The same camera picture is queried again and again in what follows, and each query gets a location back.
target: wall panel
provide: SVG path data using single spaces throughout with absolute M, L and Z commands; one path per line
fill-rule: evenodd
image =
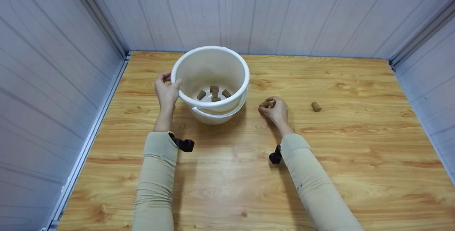
M 455 19 L 403 61 L 395 74 L 455 184 Z
M 80 0 L 0 6 L 0 230 L 40 230 L 121 60 Z
M 131 50 L 390 58 L 447 0 L 98 0 Z

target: wine cork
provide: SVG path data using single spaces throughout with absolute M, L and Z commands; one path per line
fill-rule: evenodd
M 212 90 L 212 97 L 213 97 L 213 98 L 218 98 L 218 88 L 214 88 L 214 89 Z
M 224 91 L 221 94 L 223 94 L 223 96 L 226 98 L 229 98 L 232 96 L 226 89 L 224 89 Z
M 268 101 L 266 101 L 266 100 L 265 100 L 265 101 L 264 101 L 264 102 L 262 102 L 262 103 L 261 103 L 259 106 L 260 106 L 260 107 L 264 107 L 264 108 L 267 108 L 267 107 L 268 107 L 268 105 L 269 105 Z
M 200 90 L 200 92 L 199 92 L 199 94 L 197 96 L 198 100 L 202 100 L 205 97 L 205 95 L 206 95 L 205 91 L 204 90 Z
M 210 92 L 212 92 L 212 90 L 218 90 L 218 86 L 215 86 L 215 85 L 210 85 Z
M 321 109 L 322 109 L 321 106 L 319 106 L 319 104 L 318 104 L 316 101 L 313 102 L 313 103 L 311 104 L 311 106 L 312 106 L 312 108 L 313 108 L 313 110 L 314 110 L 315 112 L 319 112 L 319 111 L 321 111 Z

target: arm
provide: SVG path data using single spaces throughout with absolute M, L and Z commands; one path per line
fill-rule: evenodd
M 133 231 L 174 230 L 172 190 L 177 164 L 177 147 L 169 137 L 181 80 L 166 85 L 170 72 L 158 75 L 155 92 L 160 114 L 144 146 L 144 162 L 139 175 L 134 207 Z
M 288 125 L 286 102 L 278 97 L 273 108 L 259 111 L 271 119 L 280 131 L 281 155 L 289 169 L 294 185 L 316 229 L 320 231 L 361 231 L 362 226 L 344 203 L 335 185 L 314 157 L 303 137 Z

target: black wrist strap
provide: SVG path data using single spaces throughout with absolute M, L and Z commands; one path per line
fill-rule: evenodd
M 194 148 L 194 141 L 191 139 L 178 139 L 172 132 L 169 132 L 169 137 L 171 137 L 172 141 L 175 143 L 177 148 L 183 152 L 193 152 Z
M 281 145 L 277 145 L 277 147 L 275 148 L 275 152 L 272 152 L 268 158 L 270 159 L 270 161 L 272 162 L 273 165 L 279 165 L 279 163 L 281 162 Z

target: wooden table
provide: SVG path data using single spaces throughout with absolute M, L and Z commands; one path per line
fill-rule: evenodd
M 158 114 L 153 82 L 181 55 L 133 54 L 60 231 L 131 229 L 143 145 Z M 286 167 L 268 161 L 279 140 L 257 105 L 270 95 L 286 100 L 291 125 L 364 229 L 455 230 L 455 189 L 386 61 L 243 57 L 248 99 L 229 122 L 201 124 L 177 102 L 173 131 L 196 146 L 179 153 L 176 230 L 313 230 Z

